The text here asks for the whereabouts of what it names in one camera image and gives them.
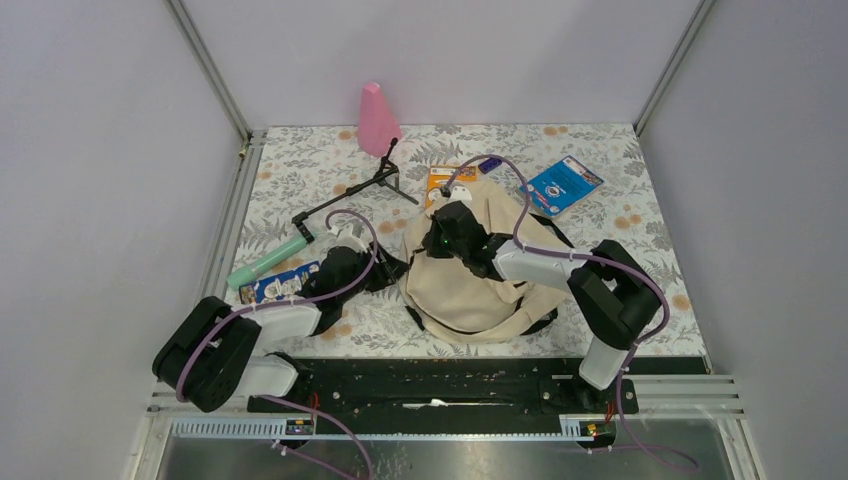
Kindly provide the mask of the pink cone-shaped object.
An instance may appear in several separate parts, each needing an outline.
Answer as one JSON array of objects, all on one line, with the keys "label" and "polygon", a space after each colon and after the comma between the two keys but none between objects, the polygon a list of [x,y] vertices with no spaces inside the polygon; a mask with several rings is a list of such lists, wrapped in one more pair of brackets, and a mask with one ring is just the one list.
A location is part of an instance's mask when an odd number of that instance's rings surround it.
[{"label": "pink cone-shaped object", "polygon": [[389,150],[391,141],[400,140],[402,136],[400,124],[380,85],[376,82],[366,83],[360,96],[359,147],[369,155],[382,157]]}]

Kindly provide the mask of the beige canvas backpack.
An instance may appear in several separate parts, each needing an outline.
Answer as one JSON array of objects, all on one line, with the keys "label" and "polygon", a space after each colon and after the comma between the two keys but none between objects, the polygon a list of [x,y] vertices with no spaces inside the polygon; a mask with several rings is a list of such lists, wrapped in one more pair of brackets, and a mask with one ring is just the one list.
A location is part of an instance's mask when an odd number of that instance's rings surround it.
[{"label": "beige canvas backpack", "polygon": [[[512,233],[523,206],[491,180],[467,185],[471,210],[486,233]],[[545,328],[559,306],[572,300],[566,290],[533,282],[498,282],[476,277],[456,258],[428,256],[424,238],[431,215],[447,199],[434,202],[405,229],[401,252],[409,269],[400,293],[421,328],[449,343],[496,343]],[[519,228],[520,240],[533,246],[573,246],[562,230],[544,216],[528,213]]]}]

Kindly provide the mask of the orange booklet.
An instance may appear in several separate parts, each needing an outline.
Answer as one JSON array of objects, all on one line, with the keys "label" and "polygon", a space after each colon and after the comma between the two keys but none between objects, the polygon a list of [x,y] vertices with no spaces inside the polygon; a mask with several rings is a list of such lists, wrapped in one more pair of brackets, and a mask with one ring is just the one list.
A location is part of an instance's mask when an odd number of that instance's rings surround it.
[{"label": "orange booklet", "polygon": [[[431,207],[436,200],[442,197],[440,188],[450,180],[456,170],[457,168],[455,166],[450,165],[434,165],[429,168],[426,182],[426,208]],[[467,185],[475,182],[478,173],[479,169],[476,166],[463,167],[454,179],[452,186]]]}]

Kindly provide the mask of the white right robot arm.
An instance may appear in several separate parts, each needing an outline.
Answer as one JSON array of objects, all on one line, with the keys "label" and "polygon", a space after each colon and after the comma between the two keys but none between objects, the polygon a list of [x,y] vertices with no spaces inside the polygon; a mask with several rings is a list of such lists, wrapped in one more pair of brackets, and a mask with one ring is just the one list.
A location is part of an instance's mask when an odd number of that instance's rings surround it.
[{"label": "white right robot arm", "polygon": [[566,390],[583,410],[605,407],[621,414],[630,363],[639,346],[670,321],[669,301],[658,284],[613,240],[589,252],[543,248],[521,238],[527,205],[510,232],[489,233],[472,211],[472,194],[454,176],[439,192],[444,202],[424,237],[427,255],[456,258],[478,278],[570,291],[593,338]]}]

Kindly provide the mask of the blue picture book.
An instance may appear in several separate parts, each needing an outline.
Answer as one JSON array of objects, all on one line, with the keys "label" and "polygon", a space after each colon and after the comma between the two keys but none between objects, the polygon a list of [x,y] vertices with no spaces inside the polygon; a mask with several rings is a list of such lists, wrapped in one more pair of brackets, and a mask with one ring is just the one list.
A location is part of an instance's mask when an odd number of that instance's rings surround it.
[{"label": "blue picture book", "polygon": [[317,273],[319,268],[320,263],[313,261],[243,285],[238,290],[240,303],[263,304],[292,296],[303,288],[309,277]]}]

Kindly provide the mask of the small purple box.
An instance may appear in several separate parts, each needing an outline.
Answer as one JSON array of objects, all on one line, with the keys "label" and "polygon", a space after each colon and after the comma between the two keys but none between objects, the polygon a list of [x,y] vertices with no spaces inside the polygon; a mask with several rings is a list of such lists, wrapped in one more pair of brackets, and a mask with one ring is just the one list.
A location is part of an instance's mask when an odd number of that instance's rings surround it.
[{"label": "small purple box", "polygon": [[501,166],[502,163],[503,161],[499,158],[489,157],[486,160],[481,161],[477,165],[477,168],[482,174],[487,175]]}]

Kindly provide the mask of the black compass tool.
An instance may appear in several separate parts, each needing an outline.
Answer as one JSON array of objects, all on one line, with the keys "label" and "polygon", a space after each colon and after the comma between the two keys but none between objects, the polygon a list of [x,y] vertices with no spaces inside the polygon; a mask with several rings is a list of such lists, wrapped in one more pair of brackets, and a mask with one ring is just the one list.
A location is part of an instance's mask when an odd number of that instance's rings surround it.
[{"label": "black compass tool", "polygon": [[345,198],[358,194],[362,190],[365,190],[367,187],[373,185],[388,188],[394,193],[400,195],[402,198],[411,202],[413,205],[419,205],[420,202],[418,200],[416,200],[400,188],[400,170],[399,167],[391,160],[391,155],[398,143],[398,137],[393,137],[391,139],[387,152],[380,158],[379,167],[370,179],[355,184],[351,187],[346,187],[341,194],[331,198],[330,200],[327,200],[316,207],[294,215],[291,219],[291,222],[296,228],[297,233],[299,234],[298,240],[304,240],[307,245],[315,241],[315,235],[309,230],[309,228],[305,224],[305,221],[310,216],[318,213],[319,211],[327,207],[330,207],[331,205],[336,204],[337,202]]}]

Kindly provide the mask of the blue booklet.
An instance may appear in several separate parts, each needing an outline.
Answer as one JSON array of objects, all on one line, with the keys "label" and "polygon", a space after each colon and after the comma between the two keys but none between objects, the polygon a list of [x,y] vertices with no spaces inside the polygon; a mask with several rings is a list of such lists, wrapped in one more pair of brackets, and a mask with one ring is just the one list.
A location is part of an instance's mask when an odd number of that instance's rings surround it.
[{"label": "blue booklet", "polygon": [[572,155],[530,178],[518,190],[529,192],[531,206],[541,214],[557,217],[586,199],[604,180]]}]

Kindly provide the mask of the green tube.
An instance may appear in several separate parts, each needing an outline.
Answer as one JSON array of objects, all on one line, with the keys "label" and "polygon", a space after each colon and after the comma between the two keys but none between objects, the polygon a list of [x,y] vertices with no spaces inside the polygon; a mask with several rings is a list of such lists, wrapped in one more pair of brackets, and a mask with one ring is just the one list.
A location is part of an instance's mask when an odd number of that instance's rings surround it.
[{"label": "green tube", "polygon": [[234,270],[227,278],[229,288],[238,290],[240,287],[254,283],[263,274],[269,272],[275,265],[299,253],[308,245],[308,240],[298,235],[258,260]]}]

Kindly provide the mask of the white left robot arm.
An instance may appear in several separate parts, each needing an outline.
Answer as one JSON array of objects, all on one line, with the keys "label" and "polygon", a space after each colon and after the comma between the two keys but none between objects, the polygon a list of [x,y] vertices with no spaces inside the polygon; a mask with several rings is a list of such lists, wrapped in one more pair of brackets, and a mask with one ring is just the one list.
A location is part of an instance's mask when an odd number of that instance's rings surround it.
[{"label": "white left robot arm", "polygon": [[178,401],[212,412],[233,397],[272,396],[288,411],[309,401],[310,385],[277,341],[320,335],[362,293],[395,284],[408,265],[358,226],[333,226],[335,244],[320,262],[289,275],[293,286],[276,295],[272,280],[255,285],[256,296],[232,306],[217,296],[201,299],[154,357],[153,375],[173,388]]}]

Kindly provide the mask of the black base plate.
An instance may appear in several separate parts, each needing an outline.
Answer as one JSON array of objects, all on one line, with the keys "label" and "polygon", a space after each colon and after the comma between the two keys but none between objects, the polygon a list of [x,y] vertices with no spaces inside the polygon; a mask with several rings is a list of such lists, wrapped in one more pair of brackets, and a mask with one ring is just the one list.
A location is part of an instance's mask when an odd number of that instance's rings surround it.
[{"label": "black base plate", "polygon": [[554,434],[562,415],[604,419],[571,358],[301,359],[285,400],[339,419],[357,435]]}]

